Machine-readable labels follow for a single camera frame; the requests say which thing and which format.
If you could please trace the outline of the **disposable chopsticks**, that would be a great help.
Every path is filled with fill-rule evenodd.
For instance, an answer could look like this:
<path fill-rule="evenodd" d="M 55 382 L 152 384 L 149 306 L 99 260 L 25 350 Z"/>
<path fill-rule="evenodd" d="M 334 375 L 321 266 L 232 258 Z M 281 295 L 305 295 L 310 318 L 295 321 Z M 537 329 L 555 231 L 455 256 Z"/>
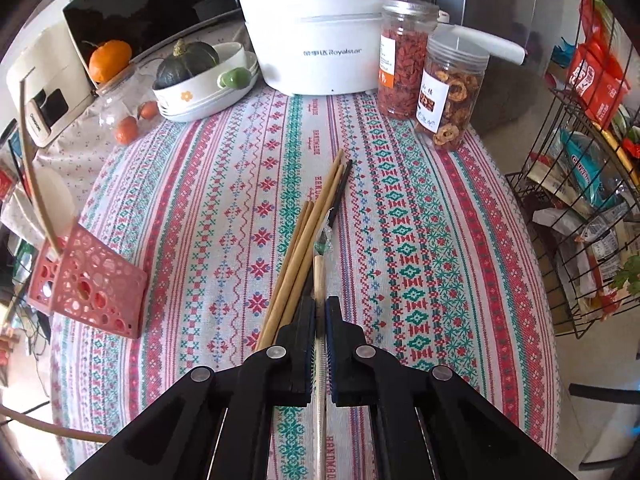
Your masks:
<path fill-rule="evenodd" d="M 323 228 L 314 243 L 314 478 L 326 478 L 326 265 L 324 255 L 330 246 L 331 229 Z"/>

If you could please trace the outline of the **black chopstick gold band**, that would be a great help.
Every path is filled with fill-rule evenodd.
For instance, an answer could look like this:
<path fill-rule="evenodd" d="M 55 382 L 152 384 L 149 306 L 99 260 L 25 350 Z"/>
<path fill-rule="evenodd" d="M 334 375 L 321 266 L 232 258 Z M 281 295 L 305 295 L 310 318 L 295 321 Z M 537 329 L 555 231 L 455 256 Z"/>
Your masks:
<path fill-rule="evenodd" d="M 334 195 L 332 206 L 328 212 L 328 218 L 326 219 L 326 224 L 328 225 L 329 228 L 332 228 L 332 226 L 334 226 L 335 219 L 337 217 L 338 212 L 340 211 L 341 201 L 343 199 L 345 188 L 346 188 L 347 181 L 351 171 L 352 171 L 352 161 L 349 159 L 346 162 L 346 165 L 344 167 L 343 174 L 340 179 L 340 183 L 338 184 L 337 190 Z M 311 289 L 312 289 L 312 271 L 309 271 L 304 288 L 303 288 L 303 295 L 310 296 Z"/>

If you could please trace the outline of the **brown wooden chopstick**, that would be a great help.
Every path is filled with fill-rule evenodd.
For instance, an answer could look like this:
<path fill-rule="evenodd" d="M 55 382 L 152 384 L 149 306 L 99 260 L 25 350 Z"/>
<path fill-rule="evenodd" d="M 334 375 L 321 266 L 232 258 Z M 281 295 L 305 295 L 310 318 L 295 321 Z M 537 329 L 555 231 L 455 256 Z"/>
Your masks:
<path fill-rule="evenodd" d="M 291 321 L 293 310 L 299 300 L 306 275 L 309 270 L 314 243 L 324 225 L 324 219 L 337 190 L 338 179 L 341 177 L 344 151 L 340 148 L 331 166 L 329 177 L 323 185 L 318 200 L 306 222 L 302 235 L 299 237 L 293 257 L 288 264 L 283 284 L 278 293 L 274 322 L 276 327 L 285 326 Z"/>

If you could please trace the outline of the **patterned striped tablecloth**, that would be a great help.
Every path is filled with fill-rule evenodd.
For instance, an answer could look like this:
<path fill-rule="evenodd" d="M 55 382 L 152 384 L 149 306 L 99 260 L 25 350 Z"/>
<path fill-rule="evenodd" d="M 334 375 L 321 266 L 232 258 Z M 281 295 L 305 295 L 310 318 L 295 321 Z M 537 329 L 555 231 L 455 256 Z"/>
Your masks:
<path fill-rule="evenodd" d="M 57 316 L 57 422 L 116 434 L 192 368 L 242 364 L 326 244 L 326 291 L 372 346 L 446 365 L 545 453 L 558 440 L 550 313 L 520 208 L 480 138 L 430 148 L 367 93 L 285 96 L 163 122 L 115 148 L 81 224 L 148 274 L 137 339 Z"/>

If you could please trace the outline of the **pink perforated utensil holder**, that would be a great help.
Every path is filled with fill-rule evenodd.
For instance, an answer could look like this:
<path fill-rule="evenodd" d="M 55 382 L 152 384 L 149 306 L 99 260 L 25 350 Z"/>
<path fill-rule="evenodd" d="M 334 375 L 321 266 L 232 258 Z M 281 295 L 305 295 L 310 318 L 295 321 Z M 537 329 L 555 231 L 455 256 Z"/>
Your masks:
<path fill-rule="evenodd" d="M 76 224 L 62 243 L 61 258 L 42 246 L 27 302 L 44 314 L 137 339 L 146 284 L 148 274 Z"/>

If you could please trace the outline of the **glass jar with wooden lid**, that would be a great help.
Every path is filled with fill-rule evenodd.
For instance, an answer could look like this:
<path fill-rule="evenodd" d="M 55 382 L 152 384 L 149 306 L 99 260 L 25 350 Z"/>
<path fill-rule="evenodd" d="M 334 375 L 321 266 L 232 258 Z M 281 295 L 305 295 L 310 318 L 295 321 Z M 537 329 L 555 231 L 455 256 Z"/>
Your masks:
<path fill-rule="evenodd" d="M 99 88 L 99 125 L 119 145 L 130 145 L 150 133 L 162 120 L 149 68 L 130 64 Z"/>

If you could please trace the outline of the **dried fruit slices jar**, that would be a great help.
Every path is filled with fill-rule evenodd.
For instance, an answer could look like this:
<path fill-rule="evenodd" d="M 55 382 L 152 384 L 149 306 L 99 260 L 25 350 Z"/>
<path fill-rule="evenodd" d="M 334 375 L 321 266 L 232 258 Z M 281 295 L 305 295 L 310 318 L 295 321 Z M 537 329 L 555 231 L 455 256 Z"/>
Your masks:
<path fill-rule="evenodd" d="M 445 29 L 428 37 L 416 101 L 416 131 L 440 150 L 463 141 L 480 94 L 489 53 Z"/>

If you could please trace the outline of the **dark green pumpkin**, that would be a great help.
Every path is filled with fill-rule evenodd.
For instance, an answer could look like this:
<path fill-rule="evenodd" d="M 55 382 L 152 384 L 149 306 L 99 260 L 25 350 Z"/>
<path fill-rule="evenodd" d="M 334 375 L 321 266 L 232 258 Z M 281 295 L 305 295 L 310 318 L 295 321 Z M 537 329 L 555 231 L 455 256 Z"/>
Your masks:
<path fill-rule="evenodd" d="M 162 90 L 181 84 L 220 63 L 219 54 L 203 41 L 186 42 L 179 39 L 170 55 L 157 67 L 154 90 Z"/>

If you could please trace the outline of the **white air fryer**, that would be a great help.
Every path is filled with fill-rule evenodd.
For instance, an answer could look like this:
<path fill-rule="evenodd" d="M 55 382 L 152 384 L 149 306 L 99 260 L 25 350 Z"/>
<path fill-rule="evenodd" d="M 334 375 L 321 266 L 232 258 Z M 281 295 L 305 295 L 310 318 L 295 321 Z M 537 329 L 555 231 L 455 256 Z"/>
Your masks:
<path fill-rule="evenodd" d="M 94 99 L 67 25 L 43 29 L 8 69 L 6 84 L 14 102 L 25 98 L 25 124 L 34 143 L 45 148 Z"/>

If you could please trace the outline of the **orange tangerine on jar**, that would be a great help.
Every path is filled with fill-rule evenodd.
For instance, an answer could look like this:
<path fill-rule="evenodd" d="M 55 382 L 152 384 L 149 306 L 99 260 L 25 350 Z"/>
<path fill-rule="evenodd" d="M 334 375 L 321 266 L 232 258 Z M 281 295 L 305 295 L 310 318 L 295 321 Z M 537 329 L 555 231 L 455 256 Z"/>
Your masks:
<path fill-rule="evenodd" d="M 113 39 L 94 44 L 84 40 L 82 43 L 92 47 L 87 67 L 90 79 L 96 84 L 109 82 L 129 65 L 132 58 L 132 49 L 126 41 Z"/>

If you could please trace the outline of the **goji berry plastic jar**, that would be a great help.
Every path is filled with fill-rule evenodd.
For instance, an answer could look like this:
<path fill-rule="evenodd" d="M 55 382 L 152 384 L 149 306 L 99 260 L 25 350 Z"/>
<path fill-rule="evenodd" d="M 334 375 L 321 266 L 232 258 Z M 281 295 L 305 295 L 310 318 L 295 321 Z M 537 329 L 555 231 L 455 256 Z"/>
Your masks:
<path fill-rule="evenodd" d="M 378 108 L 386 116 L 410 119 L 422 80 L 428 36 L 439 17 L 436 4 L 421 0 L 386 0 L 382 9 Z"/>

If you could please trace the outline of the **white electric cooking pot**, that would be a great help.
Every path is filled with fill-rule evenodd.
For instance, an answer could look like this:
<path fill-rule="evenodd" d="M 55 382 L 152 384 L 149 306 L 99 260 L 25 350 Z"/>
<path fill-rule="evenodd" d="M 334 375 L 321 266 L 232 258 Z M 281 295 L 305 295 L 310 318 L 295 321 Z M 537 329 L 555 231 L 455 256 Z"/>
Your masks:
<path fill-rule="evenodd" d="M 239 0 L 262 76 L 289 96 L 393 87 L 421 62 L 436 6 L 408 0 Z"/>

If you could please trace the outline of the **black microwave oven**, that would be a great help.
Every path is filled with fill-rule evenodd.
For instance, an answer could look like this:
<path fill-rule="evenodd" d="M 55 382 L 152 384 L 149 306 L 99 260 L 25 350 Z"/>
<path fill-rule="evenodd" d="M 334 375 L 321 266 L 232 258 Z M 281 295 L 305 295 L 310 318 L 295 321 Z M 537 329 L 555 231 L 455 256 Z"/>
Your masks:
<path fill-rule="evenodd" d="M 110 40 L 130 45 L 132 58 L 145 55 L 199 29 L 235 18 L 238 0 L 70 0 L 63 9 L 82 62 Z"/>

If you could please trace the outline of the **silver refrigerator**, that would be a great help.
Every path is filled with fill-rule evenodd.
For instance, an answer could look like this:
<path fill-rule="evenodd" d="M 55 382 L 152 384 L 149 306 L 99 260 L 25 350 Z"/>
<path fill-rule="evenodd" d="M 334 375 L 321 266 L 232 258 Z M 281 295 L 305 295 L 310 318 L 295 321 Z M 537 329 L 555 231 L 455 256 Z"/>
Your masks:
<path fill-rule="evenodd" d="M 488 133 L 523 116 L 537 101 L 560 36 L 563 0 L 435 0 L 457 25 L 511 40 L 526 51 L 521 66 L 490 59 L 471 119 Z"/>

